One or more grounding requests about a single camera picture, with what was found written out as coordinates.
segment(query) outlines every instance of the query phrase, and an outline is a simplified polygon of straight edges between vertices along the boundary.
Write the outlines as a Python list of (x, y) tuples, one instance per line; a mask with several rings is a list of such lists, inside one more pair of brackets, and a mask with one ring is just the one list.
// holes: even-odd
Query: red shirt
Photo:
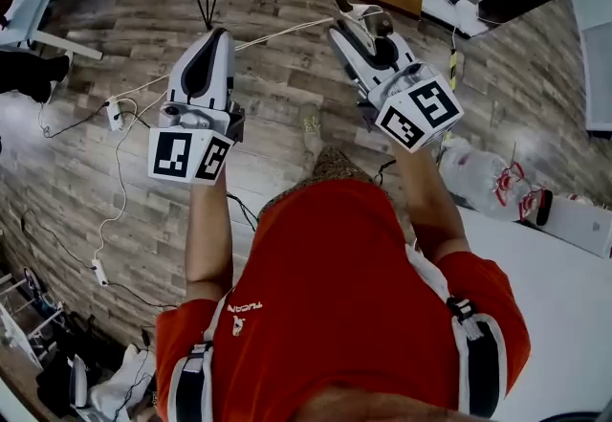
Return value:
[[(438, 267), (452, 295), (499, 323), (510, 389), (530, 344), (506, 275), (469, 253), (447, 255)], [(215, 306), (195, 300), (157, 320), (164, 420), (172, 370), (202, 341)], [(234, 316), (243, 320), (237, 337)], [(285, 421), (329, 384), (456, 409), (458, 379), (450, 312), (408, 262), (380, 189), (328, 181), (266, 211), (214, 336), (215, 420)]]

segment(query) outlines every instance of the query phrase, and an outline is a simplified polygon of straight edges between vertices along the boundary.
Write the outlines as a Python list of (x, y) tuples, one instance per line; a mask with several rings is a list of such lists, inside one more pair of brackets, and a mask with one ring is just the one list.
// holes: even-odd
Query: power strip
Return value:
[(94, 268), (94, 272), (96, 273), (96, 278), (98, 278), (99, 285), (108, 286), (108, 278), (106, 277), (106, 273), (104, 272), (102, 263), (99, 261), (98, 258), (92, 260), (92, 267)]
[(123, 130), (123, 116), (121, 115), (119, 103), (115, 96), (108, 99), (106, 106), (106, 114), (108, 114), (108, 122), (111, 126), (111, 131)]

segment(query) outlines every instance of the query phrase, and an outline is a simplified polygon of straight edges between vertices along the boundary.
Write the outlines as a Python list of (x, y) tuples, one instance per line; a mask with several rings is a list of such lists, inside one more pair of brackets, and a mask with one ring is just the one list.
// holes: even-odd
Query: floor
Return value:
[[(214, 21), (239, 41), (276, 33), (329, 15), (322, 0), (218, 0)], [(393, 14), (396, 30), (415, 54), (448, 72), (450, 33)], [(202, 35), (194, 0), (57, 0), (49, 30), (104, 51), (102, 61), (77, 57), (66, 87), (42, 114), (52, 132), (97, 110), (103, 101), (169, 72)], [(466, 115), (454, 131), (481, 148), (528, 169), (534, 183), (587, 194), (612, 204), (612, 144), (589, 141), (583, 129), (584, 81), (579, 40), (569, 0), (554, 1), (491, 33), (456, 39), (457, 98)], [(164, 92), (161, 81), (133, 97), (144, 108)], [(245, 141), (228, 161), (229, 191), (254, 212), (296, 183), (303, 153), (298, 108), (322, 109), (324, 139), (374, 175), (389, 160), (388, 144), (367, 133), (323, 27), (276, 37), (237, 56), (235, 98), (246, 108)], [(122, 204), (115, 145), (104, 113), (45, 139), (39, 106), (17, 94), (0, 96), (0, 227), (13, 269), (32, 266), (58, 299), (122, 342), (140, 340), (160, 309), (120, 287), (98, 286), (94, 274), (64, 253), (27, 219), (34, 209), (77, 257), (90, 263), (98, 226)], [(144, 116), (157, 123), (156, 110)], [(177, 303), (184, 293), (183, 250), (188, 189), (146, 176), (147, 130), (137, 124), (119, 151), (128, 195), (125, 214), (104, 229), (98, 254), (110, 280), (152, 303)], [(393, 167), (385, 174), (407, 231)], [(230, 215), (236, 276), (249, 254), (252, 230), (235, 203)]]

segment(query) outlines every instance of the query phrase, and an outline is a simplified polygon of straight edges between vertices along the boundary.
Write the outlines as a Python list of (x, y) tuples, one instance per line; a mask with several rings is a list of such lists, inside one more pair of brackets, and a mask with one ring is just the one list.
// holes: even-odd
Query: printed logo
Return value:
[(243, 306), (231, 306), (229, 304), (228, 311), (230, 311), (231, 313), (240, 313), (242, 311), (258, 310), (259, 308), (263, 307), (264, 305), (261, 304), (261, 301), (258, 301), (257, 303), (245, 304)]
[(186, 177), (190, 148), (190, 133), (160, 133), (153, 172), (172, 177)]
[(198, 168), (195, 176), (198, 179), (206, 179), (208, 181), (215, 180), (229, 149), (229, 143), (219, 140), (213, 136), (210, 139), (207, 151), (204, 154), (200, 168)]
[(240, 332), (242, 332), (242, 327), (244, 325), (245, 325), (245, 319), (240, 319), (234, 315), (233, 316), (233, 329), (231, 330), (232, 335), (234, 337), (238, 337), (240, 335)]
[(425, 134), (416, 124), (392, 105), (381, 120), (381, 127), (386, 129), (407, 148), (414, 146)]
[(408, 95), (433, 129), (459, 114), (459, 109), (436, 80), (409, 92)]

